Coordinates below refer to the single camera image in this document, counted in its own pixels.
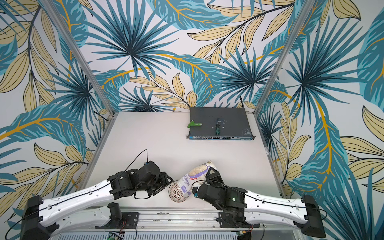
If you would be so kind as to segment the oatmeal bag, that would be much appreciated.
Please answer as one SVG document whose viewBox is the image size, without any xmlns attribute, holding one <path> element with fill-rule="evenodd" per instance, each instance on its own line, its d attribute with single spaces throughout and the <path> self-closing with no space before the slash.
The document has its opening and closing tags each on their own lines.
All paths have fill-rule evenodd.
<svg viewBox="0 0 384 240">
<path fill-rule="evenodd" d="M 195 167 L 177 181 L 177 185 L 180 187 L 183 196 L 189 196 L 192 193 L 192 184 L 206 179 L 209 168 L 216 169 L 216 166 L 212 161 L 208 161 Z"/>
</svg>

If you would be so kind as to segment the patterned breakfast bowl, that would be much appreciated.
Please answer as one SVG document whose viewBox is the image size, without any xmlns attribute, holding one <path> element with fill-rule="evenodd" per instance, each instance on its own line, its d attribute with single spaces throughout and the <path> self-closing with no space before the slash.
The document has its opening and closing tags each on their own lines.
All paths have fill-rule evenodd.
<svg viewBox="0 0 384 240">
<path fill-rule="evenodd" d="M 175 203 L 182 203 L 191 195 L 190 190 L 179 181 L 173 182 L 169 187 L 169 197 Z"/>
</svg>

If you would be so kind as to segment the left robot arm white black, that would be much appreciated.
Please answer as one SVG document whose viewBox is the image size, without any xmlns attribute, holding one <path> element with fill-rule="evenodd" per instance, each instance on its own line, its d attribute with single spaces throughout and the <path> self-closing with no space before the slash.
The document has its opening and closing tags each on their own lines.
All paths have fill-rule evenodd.
<svg viewBox="0 0 384 240">
<path fill-rule="evenodd" d="M 41 196 L 28 199 L 21 220 L 22 240 L 48 240 L 61 226 L 59 220 L 92 206 L 109 204 L 113 200 L 135 197 L 146 192 L 157 195 L 173 182 L 173 179 L 152 161 L 140 169 L 118 172 L 108 179 L 81 191 L 44 200 Z"/>
</svg>

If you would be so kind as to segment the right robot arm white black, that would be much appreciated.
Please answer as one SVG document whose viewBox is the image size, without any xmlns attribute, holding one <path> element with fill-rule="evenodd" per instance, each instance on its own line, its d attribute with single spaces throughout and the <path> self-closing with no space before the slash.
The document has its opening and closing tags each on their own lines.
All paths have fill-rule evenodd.
<svg viewBox="0 0 384 240">
<path fill-rule="evenodd" d="M 300 230 L 313 238 L 326 237 L 322 209 L 310 195 L 283 199 L 230 187 L 213 168 L 208 169 L 205 179 L 192 184 L 192 192 L 219 211 L 216 221 L 223 229 L 252 229 L 272 224 Z"/>
</svg>

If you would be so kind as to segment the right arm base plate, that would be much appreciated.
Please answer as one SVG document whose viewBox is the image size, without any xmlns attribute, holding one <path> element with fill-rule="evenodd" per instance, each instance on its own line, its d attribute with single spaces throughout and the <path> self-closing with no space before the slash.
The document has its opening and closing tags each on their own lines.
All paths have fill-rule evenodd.
<svg viewBox="0 0 384 240">
<path fill-rule="evenodd" d="M 259 228 L 260 224 L 249 224 L 246 222 L 244 213 L 235 212 L 219 212 L 219 216 L 216 218 L 219 222 L 220 228 Z"/>
</svg>

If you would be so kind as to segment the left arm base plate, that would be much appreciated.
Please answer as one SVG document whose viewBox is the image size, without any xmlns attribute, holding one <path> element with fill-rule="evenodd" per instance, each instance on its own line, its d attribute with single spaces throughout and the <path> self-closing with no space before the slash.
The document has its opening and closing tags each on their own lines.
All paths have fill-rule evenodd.
<svg viewBox="0 0 384 240">
<path fill-rule="evenodd" d="M 113 217 L 102 226 L 95 226 L 97 230 L 136 229 L 140 213 L 122 213 L 121 217 Z"/>
</svg>

